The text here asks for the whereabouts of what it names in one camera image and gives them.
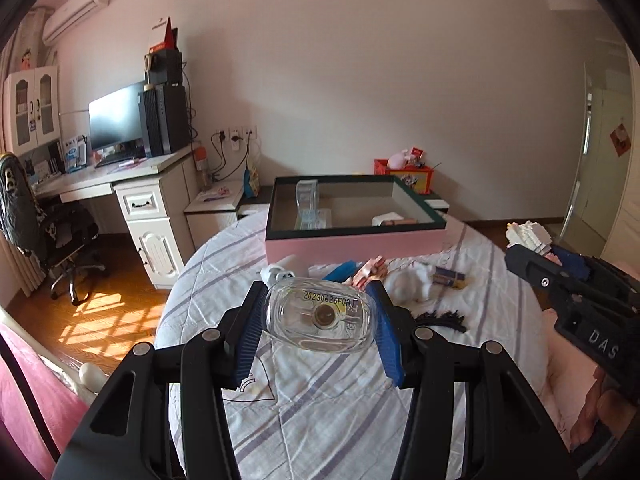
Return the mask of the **right human hand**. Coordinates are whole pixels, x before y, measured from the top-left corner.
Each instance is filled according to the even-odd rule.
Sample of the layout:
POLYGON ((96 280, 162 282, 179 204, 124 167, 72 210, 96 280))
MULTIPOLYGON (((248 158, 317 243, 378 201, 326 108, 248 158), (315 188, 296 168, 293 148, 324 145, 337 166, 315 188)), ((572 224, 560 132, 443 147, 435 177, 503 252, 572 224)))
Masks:
POLYGON ((612 436, 620 440, 638 411, 616 390, 605 390, 606 373, 601 367, 594 370, 593 377, 594 383, 586 394, 585 404, 570 430, 573 448, 591 438, 597 422, 602 422, 612 436))

